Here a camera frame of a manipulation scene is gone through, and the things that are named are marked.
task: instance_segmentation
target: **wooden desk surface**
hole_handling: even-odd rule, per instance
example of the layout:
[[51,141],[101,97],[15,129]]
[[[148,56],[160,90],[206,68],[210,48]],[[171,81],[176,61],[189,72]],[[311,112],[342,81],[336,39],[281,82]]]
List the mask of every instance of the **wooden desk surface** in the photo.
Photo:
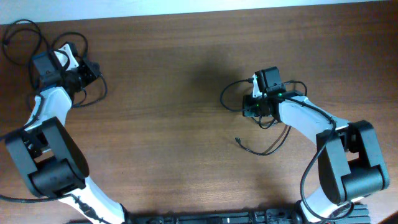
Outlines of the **wooden desk surface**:
[[[86,156],[92,179],[129,211],[214,212],[296,202],[314,145],[293,130],[278,153],[249,154],[235,136],[261,151],[283,125],[261,130],[218,101],[227,84],[277,65],[283,80],[305,82],[318,106],[376,128],[391,186],[363,203],[379,222],[398,208],[397,15],[397,3],[372,2],[39,25],[49,40],[75,30],[90,42],[90,59],[101,65],[109,95],[71,110],[65,127]],[[26,34],[14,42],[23,47],[13,48],[14,54],[26,57],[32,39]],[[27,120],[24,98],[31,90],[26,69],[0,57],[5,133]],[[249,88],[233,88],[226,102],[240,107]],[[96,82],[88,90],[95,98],[103,88]],[[4,143],[0,158],[1,194],[31,197]],[[318,185],[314,167],[308,194]],[[0,223],[81,218],[58,202],[0,202]]]

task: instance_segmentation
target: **black cable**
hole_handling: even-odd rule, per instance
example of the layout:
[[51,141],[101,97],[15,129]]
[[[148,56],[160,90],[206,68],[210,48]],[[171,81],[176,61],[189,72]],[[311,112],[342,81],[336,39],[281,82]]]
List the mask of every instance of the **black cable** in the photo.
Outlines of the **black cable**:
[[82,89],[82,91],[85,93],[85,97],[84,99],[82,99],[79,103],[75,103],[74,105],[72,105],[72,108],[78,108],[79,105],[81,105],[87,98],[87,91],[85,89]]
[[16,202],[16,203],[41,203],[41,202],[53,202],[55,200],[60,200],[63,198],[71,197],[72,194],[65,194],[59,197],[55,198],[38,198],[38,199],[27,199],[27,198],[13,198],[13,197],[7,197],[4,195],[0,195],[0,200],[6,201],[6,202]]
[[276,119],[274,118],[274,119],[272,119],[271,122],[264,128],[264,127],[262,126],[261,119],[262,119],[262,116],[259,117],[259,121],[258,121],[258,125],[260,126],[261,129],[269,129],[269,128],[272,127],[273,125],[279,123],[279,122],[276,122],[276,123],[275,123]]
[[[29,22],[29,23],[33,24],[33,26],[35,27],[35,30],[34,30],[34,29],[30,29],[30,28],[21,28],[21,29],[15,30],[14,32],[11,32],[11,34],[9,34],[9,32],[11,31],[11,29],[12,29],[15,25],[17,25],[18,23],[23,22],[23,21]],[[22,31],[33,32],[33,33],[35,33],[35,34],[37,34],[37,35],[39,36],[39,39],[38,39],[38,41],[37,41],[37,44],[36,44],[34,50],[32,51],[32,53],[30,54],[30,57],[29,57],[29,59],[28,59],[28,61],[27,61],[26,63],[19,63],[19,62],[15,61],[14,59],[12,59],[12,58],[8,55],[7,50],[6,50],[6,47],[11,43],[11,38],[13,38],[16,34],[22,32]],[[46,44],[47,50],[49,49],[49,43],[47,42],[46,38],[42,35],[41,30],[40,30],[40,28],[38,27],[38,25],[37,25],[35,22],[30,21],[30,20],[28,20],[28,19],[20,19],[20,20],[18,20],[18,21],[15,21],[15,22],[13,22],[12,24],[10,24],[10,25],[7,27],[6,31],[3,33],[1,42],[2,42],[1,48],[2,48],[2,52],[3,52],[4,56],[5,56],[11,63],[13,63],[13,64],[15,64],[15,65],[27,66],[30,85],[31,85],[31,87],[32,87],[34,90],[38,89],[38,88],[39,88],[39,79],[37,78],[37,79],[34,80],[34,78],[33,78],[33,71],[32,71],[32,68],[33,68],[33,66],[32,66],[32,64],[33,64],[33,59],[32,59],[32,58],[33,58],[33,56],[37,53],[37,51],[40,49],[40,46],[41,46],[41,43],[42,43],[42,42],[44,42],[44,43]]]
[[225,92],[229,87],[231,87],[231,86],[233,86],[233,85],[235,85],[235,84],[237,84],[237,83],[241,83],[241,82],[252,83],[252,82],[253,82],[253,78],[248,78],[248,79],[245,79],[245,80],[239,80],[239,81],[232,82],[231,84],[229,84],[228,86],[226,86],[226,87],[224,88],[224,90],[221,92],[221,95],[220,95],[220,103],[221,103],[221,105],[223,105],[223,106],[225,107],[225,109],[227,109],[227,110],[229,110],[229,111],[232,111],[232,112],[242,112],[242,111],[248,111],[248,110],[249,110],[249,109],[241,109],[241,110],[231,109],[231,108],[227,107],[227,106],[224,104],[224,101],[223,101],[224,92]]
[[102,74],[99,76],[100,77],[100,79],[102,79],[102,82],[104,83],[104,95],[102,95],[101,97],[99,97],[97,100],[94,100],[94,101],[92,101],[92,102],[89,102],[89,103],[86,103],[86,104],[84,104],[84,105],[76,105],[75,107],[73,107],[73,108],[84,108],[84,107],[87,107],[87,106],[91,106],[91,105],[93,105],[93,104],[95,104],[95,103],[98,103],[99,101],[101,101],[101,100],[103,100],[103,99],[105,99],[106,98],[106,95],[108,94],[108,86],[107,86],[107,84],[106,84],[106,81],[105,81],[105,78],[104,78],[104,76],[102,76]]
[[280,144],[279,144],[274,150],[272,150],[271,152],[265,152],[265,153],[264,153],[264,152],[262,152],[262,153],[260,153],[260,152],[254,152],[254,151],[252,151],[252,150],[250,150],[250,149],[244,147],[244,146],[242,145],[242,143],[241,143],[241,139],[240,139],[240,138],[236,137],[236,138],[235,138],[235,141],[239,144],[239,146],[241,146],[242,149],[246,150],[247,152],[253,153],[254,155],[257,155],[257,156],[269,156],[269,155],[275,153],[276,151],[278,151],[278,149],[280,149],[280,148],[282,147],[282,145],[285,143],[286,138],[287,138],[287,136],[289,135],[290,130],[292,129],[291,126],[286,125],[286,127],[289,127],[289,128],[287,129],[286,134],[285,134],[283,140],[282,140],[282,141],[280,142]]
[[320,149],[319,151],[317,151],[317,153],[315,153],[314,157],[312,158],[312,160],[311,160],[310,163],[308,164],[308,166],[307,166],[307,168],[305,169],[305,171],[304,171],[304,173],[303,173],[303,176],[302,176],[302,178],[301,178],[301,181],[300,181],[300,196],[301,196],[301,199],[302,199],[302,202],[303,202],[305,208],[306,208],[314,217],[319,218],[321,221],[335,222],[335,221],[339,221],[339,220],[342,220],[342,219],[344,219],[344,218],[350,216],[351,213],[352,213],[353,210],[354,210],[354,203],[353,203],[353,202],[350,202],[350,203],[351,203],[351,208],[350,208],[350,209],[348,210],[348,212],[345,213],[343,216],[340,216],[340,217],[337,217],[337,218],[325,218],[325,217],[321,217],[320,215],[316,214],[316,213],[310,208],[310,206],[309,206],[308,203],[307,203],[307,200],[305,199],[305,194],[304,194],[304,183],[305,183],[305,179],[307,178],[308,173],[310,172],[310,170],[311,170],[312,166],[314,165],[314,163],[315,163],[315,162],[317,161],[317,159],[319,158],[320,154],[321,154],[321,153],[323,152],[323,150],[326,148],[326,145],[328,144],[328,141],[332,138],[333,134],[335,133],[335,131],[336,131],[336,121],[334,121],[333,118],[332,118],[331,116],[329,116],[326,112],[324,112],[323,110],[321,110],[321,109],[319,109],[319,108],[317,108],[317,107],[314,107],[314,106],[312,106],[312,105],[308,105],[308,104],[306,104],[306,103],[304,103],[304,102],[302,102],[302,101],[296,100],[296,99],[284,98],[283,96],[280,96],[280,98],[282,98],[282,99],[284,99],[284,100],[293,101],[293,102],[295,102],[295,103],[298,103],[298,104],[300,104],[300,105],[302,105],[302,106],[306,106],[307,108],[310,108],[310,109],[312,109],[312,110],[314,110],[314,111],[316,111],[316,112],[322,114],[322,115],[333,125],[333,126],[332,126],[332,129],[331,129],[331,131],[330,131],[330,134],[328,135],[328,137],[327,137],[325,143],[323,144],[323,146],[321,147],[321,149]]
[[284,82],[283,84],[287,85],[287,84],[291,84],[291,83],[299,83],[299,84],[303,85],[304,89],[305,89],[304,96],[307,95],[308,89],[307,89],[307,86],[304,84],[304,82],[297,81],[297,80],[290,80],[290,81]]

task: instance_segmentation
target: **wood grain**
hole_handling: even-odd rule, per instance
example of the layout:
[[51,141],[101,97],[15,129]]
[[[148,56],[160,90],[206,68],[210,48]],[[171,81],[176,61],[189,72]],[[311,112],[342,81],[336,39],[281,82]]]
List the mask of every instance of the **wood grain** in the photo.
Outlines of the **wood grain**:
[[[374,125],[391,186],[363,202],[375,223],[396,212],[396,2],[39,25],[49,40],[75,30],[90,42],[89,57],[101,65],[109,95],[97,105],[71,110],[65,127],[86,156],[92,179],[129,211],[214,212],[296,202],[302,172],[315,152],[312,143],[293,130],[278,153],[248,154],[234,137],[261,151],[283,126],[261,130],[218,101],[227,84],[276,65],[283,80],[305,82],[316,105],[335,116]],[[9,50],[26,57],[33,38],[21,35]],[[30,92],[26,70],[0,56],[0,86],[0,131],[5,133],[29,117],[24,104]],[[227,104],[239,107],[249,87],[231,89]],[[103,87],[95,82],[88,91],[92,99]],[[0,158],[1,194],[31,197],[4,144]],[[314,167],[307,179],[308,194],[318,185]],[[0,211],[1,223],[82,218],[57,202],[0,202]]]

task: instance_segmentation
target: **black mounting base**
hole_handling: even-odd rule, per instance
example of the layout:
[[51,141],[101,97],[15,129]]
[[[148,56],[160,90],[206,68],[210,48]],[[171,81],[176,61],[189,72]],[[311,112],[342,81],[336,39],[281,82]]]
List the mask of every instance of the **black mounting base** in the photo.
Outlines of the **black mounting base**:
[[[153,217],[133,216],[134,224],[294,224],[292,209],[268,209],[204,215],[164,215]],[[351,216],[331,224],[370,224],[367,205],[355,205]],[[70,222],[69,224],[89,224],[90,222]]]

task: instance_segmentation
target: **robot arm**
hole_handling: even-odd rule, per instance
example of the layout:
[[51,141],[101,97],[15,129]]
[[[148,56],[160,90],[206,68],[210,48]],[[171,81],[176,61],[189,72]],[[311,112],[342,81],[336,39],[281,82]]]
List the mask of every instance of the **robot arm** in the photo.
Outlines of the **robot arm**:
[[[243,116],[273,116],[276,120],[300,131],[317,146],[321,187],[306,198],[308,206],[321,217],[329,217],[346,202],[356,202],[389,185],[389,175],[382,158],[376,132],[367,121],[352,123],[337,118],[317,107],[298,91],[286,91],[276,67],[253,75],[253,93],[245,95]],[[336,129],[332,138],[332,124],[310,105],[332,117]],[[358,152],[359,157],[347,161],[345,152]],[[303,222],[319,222],[303,202],[300,211]]]
[[[27,123],[35,121],[23,134],[7,138],[6,146],[26,186],[36,197],[71,195],[59,201],[69,204],[92,223],[124,223],[127,213],[123,206],[108,198],[92,181],[84,155],[63,127],[75,92],[98,78],[100,72],[86,58],[84,65],[79,65],[73,49],[73,44],[66,43],[59,49],[61,53],[35,57],[44,83]],[[51,57],[56,57],[59,64],[52,63]],[[60,73],[60,67],[67,67],[66,71],[72,73]],[[39,161],[50,150],[53,156]]]

